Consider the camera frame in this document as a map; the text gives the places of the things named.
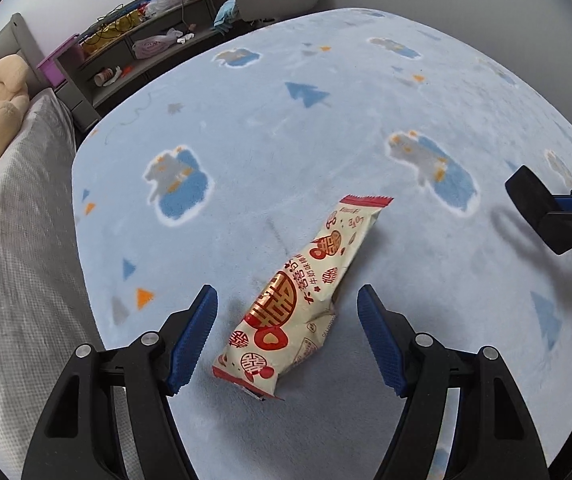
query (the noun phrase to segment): gray bed sheet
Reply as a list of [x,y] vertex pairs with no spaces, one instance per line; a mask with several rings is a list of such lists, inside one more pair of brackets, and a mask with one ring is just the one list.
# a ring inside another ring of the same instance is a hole
[[47,89],[0,159],[0,469],[10,480],[74,348],[103,349],[74,235],[74,155],[70,113]]

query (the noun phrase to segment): silver bolt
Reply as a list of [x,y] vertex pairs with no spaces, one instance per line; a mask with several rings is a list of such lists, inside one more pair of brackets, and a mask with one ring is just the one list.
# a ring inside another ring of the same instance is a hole
[[74,354],[77,357],[84,358],[84,357],[88,357],[88,355],[90,355],[91,350],[92,350],[92,348],[90,348],[90,345],[81,345],[81,346],[77,347],[77,350],[74,351]]
[[487,346],[482,350],[482,354],[486,359],[490,359],[490,361],[494,361],[499,357],[499,352],[496,351],[492,346]]
[[432,345],[432,337],[430,337],[428,334],[417,334],[415,336],[415,342],[419,346],[423,346],[423,347],[427,348],[430,345]]
[[152,346],[159,341],[159,334],[157,332],[147,332],[141,336],[141,343],[146,346]]

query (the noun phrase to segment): shelf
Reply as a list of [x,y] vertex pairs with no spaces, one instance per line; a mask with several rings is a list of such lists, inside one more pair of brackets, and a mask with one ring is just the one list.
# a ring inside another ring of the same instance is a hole
[[128,72],[125,76],[117,79],[112,85],[104,86],[95,90],[92,96],[92,107],[96,108],[101,105],[106,99],[108,99],[111,95],[115,94],[119,89],[123,88],[129,82],[133,81],[140,75],[142,75],[147,70],[150,70],[155,65],[159,64],[160,62],[174,56],[178,52],[181,52],[183,49],[192,46],[199,41],[205,40],[207,38],[212,38],[219,34],[216,30],[208,28],[206,30],[201,30],[195,33],[195,37],[191,40],[188,40],[184,44],[175,44],[167,50],[160,52],[156,56],[149,57],[148,59],[138,59],[132,64],[132,70]]
[[168,16],[168,14],[172,14],[173,12],[177,12],[178,10],[181,10],[181,7],[184,7],[184,9],[185,9],[185,7],[190,6],[192,4],[196,4],[197,2],[200,2],[200,1],[201,0],[190,0],[190,1],[185,2],[182,6],[176,6],[176,7],[172,7],[171,9],[164,10],[163,12],[159,12],[158,14],[154,15],[152,18],[148,18],[147,20],[139,23],[139,25],[137,25],[136,27],[133,27],[133,28],[126,30],[119,37],[115,38],[110,43],[105,44],[104,46],[102,46],[101,48],[99,48],[98,50],[95,50],[92,54],[90,54],[90,56],[88,56],[86,59],[83,60],[83,63],[81,63],[79,65],[77,70],[83,70],[90,63],[92,63],[95,59],[97,59],[99,56],[101,56],[101,54],[106,52],[110,47],[116,45],[118,41],[121,41],[124,38],[131,36],[136,31],[141,30],[142,28],[146,27],[147,25],[150,25],[152,22],[154,22],[154,20],[157,20],[159,18],[163,18],[164,16]]

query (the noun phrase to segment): pink storage bin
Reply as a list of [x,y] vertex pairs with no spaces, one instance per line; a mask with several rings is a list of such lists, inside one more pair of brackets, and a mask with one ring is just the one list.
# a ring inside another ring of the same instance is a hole
[[53,86],[53,88],[58,87],[61,85],[61,83],[64,82],[64,80],[66,80],[66,77],[64,77],[64,75],[61,73],[61,70],[59,70],[57,65],[54,63],[55,58],[60,56],[69,48],[72,48],[75,54],[79,56],[79,63],[83,62],[83,50],[81,46],[76,44],[78,37],[79,34],[76,34],[68,38],[66,41],[64,41],[63,44],[61,44],[61,46],[59,46],[52,54],[50,54],[50,56],[48,56],[37,65],[37,68],[40,69],[41,72],[43,72],[43,75],[48,78],[48,81],[50,81],[50,84]]

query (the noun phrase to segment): snack package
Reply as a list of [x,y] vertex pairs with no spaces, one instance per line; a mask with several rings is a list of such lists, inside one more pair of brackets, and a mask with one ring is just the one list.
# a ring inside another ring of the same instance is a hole
[[312,242],[275,274],[212,365],[215,377],[274,397],[277,378],[323,345],[333,293],[392,198],[348,195]]

